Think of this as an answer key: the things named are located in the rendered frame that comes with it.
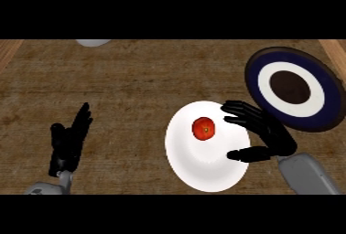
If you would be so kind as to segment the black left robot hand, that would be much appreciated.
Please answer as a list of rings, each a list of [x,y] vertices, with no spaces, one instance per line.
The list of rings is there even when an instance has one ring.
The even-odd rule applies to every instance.
[[[89,126],[92,124],[89,104],[85,103],[77,112],[72,127],[57,122],[51,127],[54,154],[49,167],[49,176],[60,177],[64,171],[76,171]]]

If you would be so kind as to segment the red tomato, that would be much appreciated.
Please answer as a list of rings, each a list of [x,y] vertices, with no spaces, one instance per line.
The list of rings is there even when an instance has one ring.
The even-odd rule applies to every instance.
[[[193,123],[193,134],[200,141],[208,141],[215,136],[215,123],[209,117],[200,117]]]

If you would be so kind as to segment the blue and white ringed plate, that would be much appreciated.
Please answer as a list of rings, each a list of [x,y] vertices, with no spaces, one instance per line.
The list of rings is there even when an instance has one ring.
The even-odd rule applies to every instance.
[[[271,47],[250,57],[245,81],[261,108],[293,129],[332,130],[346,118],[346,90],[327,65],[305,51]]]

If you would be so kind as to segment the pale grey round object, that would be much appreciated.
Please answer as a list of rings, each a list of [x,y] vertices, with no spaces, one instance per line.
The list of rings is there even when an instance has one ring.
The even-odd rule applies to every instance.
[[[107,44],[110,39],[77,39],[77,43],[89,48],[100,47],[101,45]]]

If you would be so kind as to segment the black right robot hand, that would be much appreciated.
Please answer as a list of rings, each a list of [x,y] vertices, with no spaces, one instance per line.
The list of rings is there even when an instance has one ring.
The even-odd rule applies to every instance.
[[[228,152],[228,159],[245,163],[267,161],[273,156],[290,156],[298,143],[280,120],[245,101],[227,101],[221,110],[228,113],[225,122],[240,125],[262,139],[264,146],[250,146]]]

